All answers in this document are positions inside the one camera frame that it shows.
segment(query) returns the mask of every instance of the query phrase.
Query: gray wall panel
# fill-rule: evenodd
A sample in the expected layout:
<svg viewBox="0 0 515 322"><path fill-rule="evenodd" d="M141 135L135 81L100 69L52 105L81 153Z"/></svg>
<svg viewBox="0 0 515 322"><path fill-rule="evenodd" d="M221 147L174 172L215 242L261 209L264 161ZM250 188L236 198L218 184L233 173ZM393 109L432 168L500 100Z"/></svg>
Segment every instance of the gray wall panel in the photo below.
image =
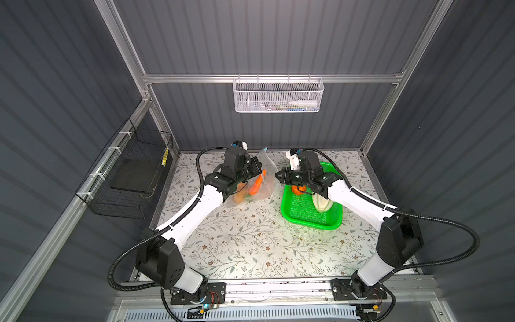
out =
<svg viewBox="0 0 515 322"><path fill-rule="evenodd" d="M147 73L396 73L436 1L115 0Z"/></svg>
<svg viewBox="0 0 515 322"><path fill-rule="evenodd" d="M479 250L435 274L458 321L510 319L515 242L515 3L455 1L369 153L393 204L463 222ZM419 260L467 234L422 222Z"/></svg>
<svg viewBox="0 0 515 322"><path fill-rule="evenodd" d="M230 84L154 84L181 150L244 140L249 148L358 148L389 84L327 84L318 113L237 113Z"/></svg>
<svg viewBox="0 0 515 322"><path fill-rule="evenodd" d="M0 83L3 298L141 97L93 2L1 2ZM107 268L147 224L87 212L19 321L104 320Z"/></svg>

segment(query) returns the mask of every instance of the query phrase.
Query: clear plastic bag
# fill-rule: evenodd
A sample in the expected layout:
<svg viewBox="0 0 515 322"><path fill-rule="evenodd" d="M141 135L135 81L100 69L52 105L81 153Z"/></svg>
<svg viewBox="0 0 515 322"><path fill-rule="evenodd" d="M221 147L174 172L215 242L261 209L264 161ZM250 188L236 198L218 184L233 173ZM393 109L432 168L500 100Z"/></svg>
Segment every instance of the clear plastic bag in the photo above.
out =
<svg viewBox="0 0 515 322"><path fill-rule="evenodd" d="M241 203L259 201L270 198L277 188L279 181L276 178L277 166L266 154L264 148L255 156L261 162L261 173L259 176L250 179L247 183L241 184L236 193L230 196L224 206L235 207Z"/></svg>

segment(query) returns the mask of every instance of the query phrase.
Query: vent grille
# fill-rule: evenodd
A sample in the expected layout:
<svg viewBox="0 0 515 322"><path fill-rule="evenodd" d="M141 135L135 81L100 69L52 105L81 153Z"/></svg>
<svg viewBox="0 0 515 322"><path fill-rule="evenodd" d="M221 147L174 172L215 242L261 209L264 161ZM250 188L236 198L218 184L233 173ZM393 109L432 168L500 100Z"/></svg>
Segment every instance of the vent grille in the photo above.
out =
<svg viewBox="0 0 515 322"><path fill-rule="evenodd" d="M222 307L204 313L203 318L186 318L187 309L172 309L182 321L253 321L274 319L315 319L335 318L359 320L356 307L325 304L305 306L266 306L266 307ZM173 321L164 309L127 310L125 322L169 322Z"/></svg>

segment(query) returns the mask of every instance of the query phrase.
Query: floral tablecloth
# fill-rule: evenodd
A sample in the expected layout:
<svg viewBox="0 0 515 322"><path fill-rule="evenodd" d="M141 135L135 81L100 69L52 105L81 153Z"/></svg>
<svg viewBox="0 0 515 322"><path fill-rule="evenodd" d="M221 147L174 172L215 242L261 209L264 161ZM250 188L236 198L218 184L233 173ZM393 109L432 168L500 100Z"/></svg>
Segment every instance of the floral tablecloth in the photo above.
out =
<svg viewBox="0 0 515 322"><path fill-rule="evenodd" d="M377 197L357 151L326 154L355 187ZM268 155L278 168L288 164L283 152ZM195 158L181 154L159 225L198 191ZM222 162L222 153L202 156L203 175ZM345 207L336 230L288 222L280 210L283 190L279 185L270 199L213 211L181 250L186 265L211 279L339 276L352 274L375 252L378 233Z"/></svg>

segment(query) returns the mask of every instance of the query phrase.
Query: black mounting plate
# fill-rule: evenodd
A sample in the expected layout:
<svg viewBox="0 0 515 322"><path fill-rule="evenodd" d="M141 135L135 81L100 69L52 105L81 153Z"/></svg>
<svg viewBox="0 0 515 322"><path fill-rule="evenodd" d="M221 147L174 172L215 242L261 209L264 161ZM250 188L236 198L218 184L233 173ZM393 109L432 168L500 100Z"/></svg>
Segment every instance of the black mounting plate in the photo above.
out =
<svg viewBox="0 0 515 322"><path fill-rule="evenodd" d="M334 300L335 301L351 301L351 300L357 300L354 295L352 295L352 292L345 287L342 287L341 284L346 285L350 288L351 279L343 279L343 278L335 278L334 280L331 280L331 292L333 292ZM375 291L377 294L377 297L372 293L370 296L366 298L366 300L377 300L383 299L386 300L388 298L388 294L386 291L380 287L379 292Z"/></svg>
<svg viewBox="0 0 515 322"><path fill-rule="evenodd" d="M209 283L208 282L208 288L205 294L205 298L202 300L201 303L198 302L192 302L190 300L191 294L187 293L186 291L179 290L179 292L171 291L172 296L170 300L171 305L185 305L185 304L211 304L212 302L215 304L223 304L225 302L225 283ZM218 294L218 296L213 295L209 292L213 292Z"/></svg>

